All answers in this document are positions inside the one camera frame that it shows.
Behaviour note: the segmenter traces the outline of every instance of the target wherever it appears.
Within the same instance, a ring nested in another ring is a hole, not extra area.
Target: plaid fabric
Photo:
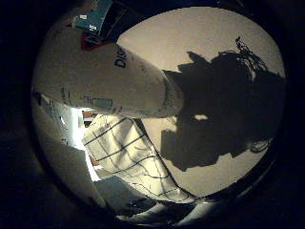
[[[99,114],[82,141],[105,170],[148,198],[177,203],[193,201],[175,184],[159,153],[134,120]]]

